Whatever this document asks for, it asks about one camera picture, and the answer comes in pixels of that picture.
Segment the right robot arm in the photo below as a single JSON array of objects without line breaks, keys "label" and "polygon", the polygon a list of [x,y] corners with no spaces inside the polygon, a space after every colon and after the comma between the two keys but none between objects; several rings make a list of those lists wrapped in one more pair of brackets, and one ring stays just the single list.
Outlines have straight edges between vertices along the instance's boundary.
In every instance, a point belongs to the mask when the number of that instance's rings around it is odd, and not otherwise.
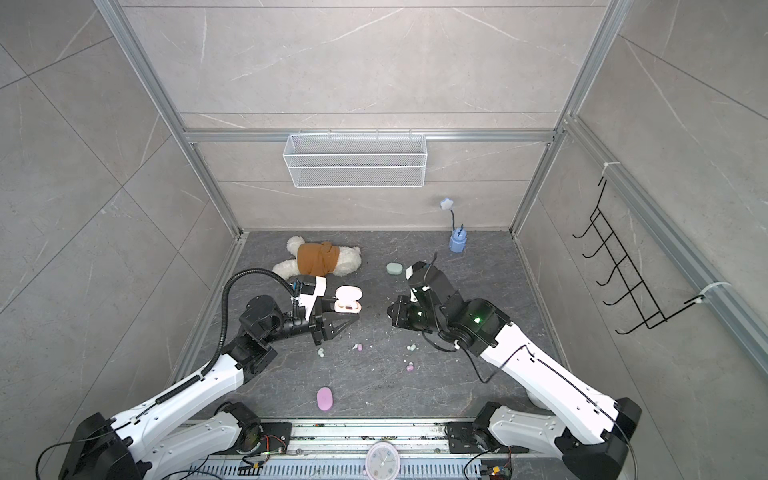
[{"label": "right robot arm", "polygon": [[541,408],[533,414],[487,403],[472,423],[482,453],[512,447],[559,459],[578,479],[616,479],[635,460],[631,444],[642,410],[590,387],[536,346],[509,315],[482,298],[466,300],[434,262],[408,267],[409,292],[387,310],[396,328],[438,337],[434,348],[484,361],[489,383],[505,374]]}]

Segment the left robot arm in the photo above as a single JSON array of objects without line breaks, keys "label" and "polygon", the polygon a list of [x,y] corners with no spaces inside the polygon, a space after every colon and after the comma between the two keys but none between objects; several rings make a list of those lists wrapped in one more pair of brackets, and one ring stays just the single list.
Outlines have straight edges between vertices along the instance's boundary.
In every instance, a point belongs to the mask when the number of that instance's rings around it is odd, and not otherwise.
[{"label": "left robot arm", "polygon": [[323,277],[288,282],[276,273],[251,268],[234,274],[221,293],[221,313],[229,312],[234,284],[249,275],[274,279],[291,297],[288,310],[268,295],[253,297],[239,317],[233,338],[222,319],[212,357],[200,369],[163,392],[110,418],[96,413],[83,420],[58,474],[61,479],[171,479],[196,460],[232,448],[252,450],[259,417],[241,402],[223,406],[191,427],[186,421],[217,399],[260,375],[276,358],[275,341],[308,334],[315,345],[333,339],[354,323],[363,293],[355,286],[326,292]]}]

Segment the mint green charging case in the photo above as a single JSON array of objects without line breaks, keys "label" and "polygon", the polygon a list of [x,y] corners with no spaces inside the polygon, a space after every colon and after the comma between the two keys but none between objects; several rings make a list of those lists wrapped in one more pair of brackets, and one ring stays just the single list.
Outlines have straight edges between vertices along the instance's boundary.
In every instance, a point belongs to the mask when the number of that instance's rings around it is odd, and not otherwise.
[{"label": "mint green charging case", "polygon": [[386,265],[386,271],[387,271],[387,273],[388,273],[389,275],[392,275],[392,276],[398,276],[398,275],[401,275],[401,274],[402,274],[402,272],[403,272],[403,270],[404,270],[404,267],[403,267],[403,265],[402,265],[402,264],[400,264],[400,263],[397,263],[397,262],[389,262],[389,263]]}]

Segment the white plush dog brown shirt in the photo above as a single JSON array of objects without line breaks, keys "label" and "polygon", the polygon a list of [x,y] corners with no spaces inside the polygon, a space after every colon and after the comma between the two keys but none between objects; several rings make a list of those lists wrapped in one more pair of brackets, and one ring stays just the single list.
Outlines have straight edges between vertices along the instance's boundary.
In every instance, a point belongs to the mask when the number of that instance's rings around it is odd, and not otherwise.
[{"label": "white plush dog brown shirt", "polygon": [[307,243],[303,237],[293,236],[288,239],[286,248],[292,258],[272,268],[284,280],[300,275],[343,277],[362,265],[359,247],[337,246],[331,242]]}]

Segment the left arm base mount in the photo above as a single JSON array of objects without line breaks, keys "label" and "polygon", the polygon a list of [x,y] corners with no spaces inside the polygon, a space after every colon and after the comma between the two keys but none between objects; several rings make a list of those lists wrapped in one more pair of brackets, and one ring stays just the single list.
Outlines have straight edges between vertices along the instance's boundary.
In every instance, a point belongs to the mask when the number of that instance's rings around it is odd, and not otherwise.
[{"label": "left arm base mount", "polygon": [[292,429],[290,422],[266,422],[246,427],[235,444],[235,450],[243,455],[285,454]]}]

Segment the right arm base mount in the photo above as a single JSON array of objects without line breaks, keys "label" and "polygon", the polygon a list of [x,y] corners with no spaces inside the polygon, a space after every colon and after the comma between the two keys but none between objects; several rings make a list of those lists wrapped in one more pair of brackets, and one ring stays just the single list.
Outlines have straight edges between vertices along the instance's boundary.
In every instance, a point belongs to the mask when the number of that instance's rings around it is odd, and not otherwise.
[{"label": "right arm base mount", "polygon": [[449,421],[444,424],[444,434],[451,454],[477,454],[497,452],[524,454],[530,450],[520,446],[503,446],[489,433],[476,428],[472,421]]}]

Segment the black wall hook rack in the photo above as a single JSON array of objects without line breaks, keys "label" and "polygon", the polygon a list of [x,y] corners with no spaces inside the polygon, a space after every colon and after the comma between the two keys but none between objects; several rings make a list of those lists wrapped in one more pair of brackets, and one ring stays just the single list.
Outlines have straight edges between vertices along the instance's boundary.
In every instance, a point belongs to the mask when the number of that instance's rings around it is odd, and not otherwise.
[{"label": "black wall hook rack", "polygon": [[635,262],[627,247],[617,234],[610,220],[601,208],[601,201],[606,192],[607,179],[601,177],[598,181],[599,194],[594,208],[588,215],[586,228],[578,234],[572,234],[574,240],[583,240],[588,237],[596,237],[600,243],[590,252],[582,253],[583,259],[593,259],[605,254],[610,260],[611,269],[604,280],[596,280],[600,287],[608,287],[617,283],[622,287],[621,294],[612,301],[602,301],[606,307],[620,305],[628,299],[637,311],[640,321],[625,329],[616,329],[619,336],[628,336],[638,329],[653,330],[681,313],[704,303],[705,295],[696,294],[686,299],[682,305],[672,313],[665,313],[656,299],[648,282],[640,272],[639,265]]}]

